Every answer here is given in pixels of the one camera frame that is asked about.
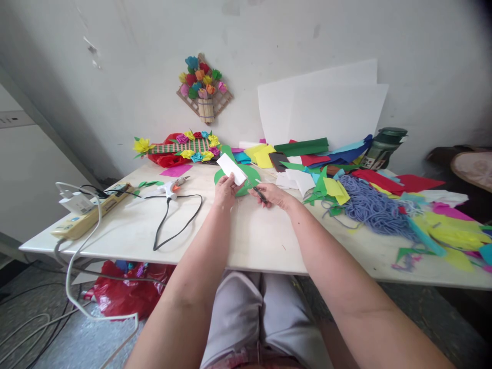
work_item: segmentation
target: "thermos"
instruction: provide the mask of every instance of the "thermos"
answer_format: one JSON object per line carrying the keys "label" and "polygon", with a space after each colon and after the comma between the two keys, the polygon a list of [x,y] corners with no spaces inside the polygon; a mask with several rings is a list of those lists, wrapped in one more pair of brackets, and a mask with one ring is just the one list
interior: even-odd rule
{"label": "thermos", "polygon": [[403,128],[385,127],[380,129],[360,162],[362,167],[372,170],[387,168],[391,154],[406,141],[407,133],[408,131]]}

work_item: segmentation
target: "blue yarn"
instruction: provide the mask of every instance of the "blue yarn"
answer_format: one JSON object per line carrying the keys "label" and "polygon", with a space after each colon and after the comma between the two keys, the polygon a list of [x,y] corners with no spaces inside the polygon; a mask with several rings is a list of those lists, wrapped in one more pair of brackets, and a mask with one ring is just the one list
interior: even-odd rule
{"label": "blue yarn", "polygon": [[375,233],[403,236],[420,242],[417,234],[410,229],[406,215],[399,212],[398,202],[358,178],[344,175],[340,177],[340,182],[350,196],[350,200],[343,205],[347,217],[366,224]]}

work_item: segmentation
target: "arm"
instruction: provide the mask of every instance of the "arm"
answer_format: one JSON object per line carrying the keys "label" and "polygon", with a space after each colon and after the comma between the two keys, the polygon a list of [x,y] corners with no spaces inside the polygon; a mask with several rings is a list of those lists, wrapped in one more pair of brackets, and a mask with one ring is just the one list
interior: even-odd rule
{"label": "arm", "polygon": [[241,187],[232,174],[217,183],[212,209],[174,270],[126,368],[200,367],[229,254],[230,211]]}
{"label": "arm", "polygon": [[360,367],[453,367],[303,204],[272,184],[258,188],[287,211],[307,271]]}

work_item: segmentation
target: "red plastic bag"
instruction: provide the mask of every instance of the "red plastic bag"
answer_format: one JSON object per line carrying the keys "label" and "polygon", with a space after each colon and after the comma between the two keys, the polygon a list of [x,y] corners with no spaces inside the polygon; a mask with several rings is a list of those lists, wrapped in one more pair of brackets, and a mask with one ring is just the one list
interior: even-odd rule
{"label": "red plastic bag", "polygon": [[[168,144],[173,144],[170,140],[176,139],[178,135],[181,133],[173,133],[166,138],[166,141],[164,141],[165,145]],[[151,159],[154,163],[157,165],[160,165],[163,168],[171,168],[171,167],[177,167],[182,164],[186,164],[191,162],[189,159],[183,158],[181,155],[174,155],[174,153],[167,153],[167,154],[149,154],[148,155],[149,159]]]}
{"label": "red plastic bag", "polygon": [[[112,261],[106,261],[101,273],[115,277],[153,278],[167,283],[175,265],[135,263],[135,268],[125,274]],[[138,313],[139,319],[147,318],[154,310],[164,286],[148,281],[121,281],[99,277],[94,285],[94,296],[105,316]]]}

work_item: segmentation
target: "table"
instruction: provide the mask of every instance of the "table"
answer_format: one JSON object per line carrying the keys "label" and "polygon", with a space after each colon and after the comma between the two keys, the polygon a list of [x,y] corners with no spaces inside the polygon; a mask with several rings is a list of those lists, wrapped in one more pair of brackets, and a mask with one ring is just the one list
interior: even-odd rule
{"label": "table", "polygon": [[[191,177],[181,186],[178,194],[201,194],[204,199],[203,207],[186,230],[158,251],[153,251],[152,246],[157,226],[166,212],[166,200],[147,199],[128,207],[133,201],[137,201],[130,195],[103,218],[101,226],[81,255],[101,259],[178,263],[211,208],[215,196],[214,174],[218,170],[218,166],[197,163],[186,173]],[[162,171],[163,168],[147,161],[122,181],[137,186],[142,181],[171,180],[170,177],[159,175]],[[264,182],[274,180],[264,171],[259,170],[259,173]],[[141,194],[154,191],[155,188],[143,188]],[[289,191],[300,198],[299,191]],[[195,213],[199,202],[199,197],[172,201],[159,240],[163,241],[182,229]],[[314,207],[309,204],[306,207],[376,280],[492,290],[492,274],[478,268],[474,273],[467,273],[437,256],[425,255],[412,273],[394,270],[391,265],[396,260],[398,249],[411,247],[409,240],[400,236],[378,235],[367,227],[351,231],[329,216],[322,219],[325,209],[319,201]],[[237,198],[231,216],[229,269],[307,274],[296,236],[282,209],[262,209],[257,205],[256,199],[247,195]],[[355,222],[344,215],[338,219],[351,227],[355,225]],[[56,244],[56,238],[50,234],[53,226],[24,243],[20,249],[52,255]],[[64,254],[75,253],[88,234],[89,232],[79,240],[65,242],[61,245],[61,251]]]}

